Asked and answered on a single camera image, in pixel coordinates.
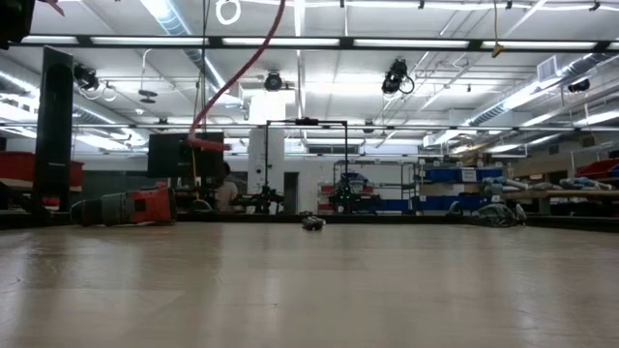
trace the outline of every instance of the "black pillar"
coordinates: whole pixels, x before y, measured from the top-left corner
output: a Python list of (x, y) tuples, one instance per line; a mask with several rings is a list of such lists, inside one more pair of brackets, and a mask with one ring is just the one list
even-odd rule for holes
[(73, 105), (74, 58), (44, 47), (33, 199), (58, 197), (60, 212), (68, 212), (70, 204)]

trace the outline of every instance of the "red cable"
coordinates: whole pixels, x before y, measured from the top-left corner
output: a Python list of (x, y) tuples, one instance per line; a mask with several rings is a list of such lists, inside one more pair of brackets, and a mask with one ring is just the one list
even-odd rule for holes
[(267, 37), (264, 39), (264, 43), (262, 43), (262, 46), (259, 47), (255, 51), (253, 56), (243, 66), (243, 68), (237, 71), (234, 74), (234, 76), (232, 76), (232, 78), (230, 78), (230, 80), (223, 87), (219, 89), (219, 91), (215, 94), (215, 96), (213, 96), (209, 100), (209, 102), (206, 103), (202, 111), (200, 111), (197, 117), (195, 117), (195, 119), (193, 120), (192, 127), (190, 128), (190, 134), (187, 138), (187, 141), (190, 143), (190, 145), (195, 146), (195, 147), (200, 147), (206, 150), (216, 150), (216, 151), (230, 150), (230, 145), (196, 138), (195, 130), (198, 128), (202, 120), (206, 120), (207, 113), (209, 112), (209, 110), (211, 110), (213, 105), (215, 105), (215, 102), (221, 97), (221, 95), (225, 91), (227, 91), (234, 84), (234, 82), (236, 82), (253, 65), (253, 63), (255, 63), (258, 60), (258, 58), (260, 58), (260, 56), (262, 55), (262, 52), (264, 52), (264, 50), (267, 48), (267, 46), (269, 45), (269, 42), (275, 36), (275, 32), (278, 30), (278, 27), (280, 26), (281, 17), (283, 16), (283, 10), (285, 9), (285, 5), (286, 5), (286, 1), (280, 0), (280, 7), (278, 8), (278, 14), (275, 16), (275, 21), (273, 22), (273, 26), (271, 27), (271, 30), (269, 30)]

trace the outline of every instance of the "ceiling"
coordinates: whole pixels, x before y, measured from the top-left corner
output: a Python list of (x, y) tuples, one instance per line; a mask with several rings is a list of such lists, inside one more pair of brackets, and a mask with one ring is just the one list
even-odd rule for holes
[[(189, 25), (192, 34), (201, 34), (202, 1), (169, 0)], [(231, 25), (222, 25), (216, 16), (216, 1), (211, 1), (206, 33), (218, 35), (263, 36), (272, 24), (277, 6), (270, 1), (241, 1), (241, 16)], [(307, 3), (305, 26), (307, 36), (369, 36), (390, 38), (493, 38), (494, 11), (436, 9), (430, 3), (442, 5), (492, 4), (491, 1), (426, 1), (427, 7), (417, 5), (403, 8), (410, 1), (373, 2), (377, 6), (364, 7), (368, 1), (347, 3), (345, 9), (338, 1), (313, 0)], [(536, 1), (517, 2), (535, 5)], [(545, 1), (535, 10), (525, 10), (516, 5), (505, 10), (506, 2), (498, 2), (497, 25), (499, 38), (595, 40), (611, 41), (619, 36), (615, 11), (587, 10), (590, 1)], [(619, 9), (619, 1), (604, 1), (609, 8)], [(102, 34), (102, 35), (165, 35), (155, 18), (141, 1), (81, 0), (61, 1), (64, 17), (45, 3), (37, 3), (32, 25), (33, 34)], [(551, 11), (573, 6), (575, 11)], [(223, 15), (232, 16), (232, 5), (223, 7)], [(295, 36), (294, 7), (287, 6), (278, 36)], [(160, 118), (169, 122), (187, 123), (194, 114), (195, 81), (198, 68), (177, 49), (159, 49), (148, 53), (143, 88), (159, 93), (157, 103), (144, 104), (137, 94), (142, 75), (143, 50), (63, 48), (75, 60), (97, 70), (98, 77), (108, 80), (120, 92), (114, 101), (99, 98), (95, 102), (137, 123), (155, 123)], [(40, 73), (43, 51), (38, 47), (12, 47), (1, 51), (23, 67)], [(253, 55), (252, 49), (212, 49), (208, 56), (224, 79), (230, 78)], [(378, 124), (444, 125), (451, 124), (454, 110), (470, 112), (495, 101), (502, 93), (520, 83), (535, 78), (538, 64), (552, 54), (502, 53), (491, 58), (488, 53), (414, 52), (414, 51), (304, 51), (306, 107), (305, 116), (326, 120), (345, 119), (363, 124), (371, 119)], [(577, 54), (559, 54), (559, 66), (580, 57)], [(387, 102), (380, 86), (384, 73), (395, 58), (403, 58), (409, 70), (415, 69), (415, 92), (404, 98)], [(246, 96), (262, 93), (262, 78), (268, 71), (279, 71), (285, 81), (295, 87), (298, 81), (297, 52), (294, 50), (267, 50), (241, 78)], [(605, 74), (597, 80), (596, 88), (603, 89), (612, 77)], [(286, 117), (296, 118), (294, 92), (286, 106)], [(550, 93), (542, 101), (530, 102), (518, 111), (537, 116), (560, 104), (559, 93)], [(138, 115), (137, 109), (144, 110)], [(247, 111), (217, 108), (211, 115), (215, 123), (243, 123)], [(395, 138), (421, 138), (424, 131), (402, 131)], [(247, 136), (244, 130), (231, 130), (228, 136)], [(336, 132), (314, 134), (320, 137), (337, 137)]]

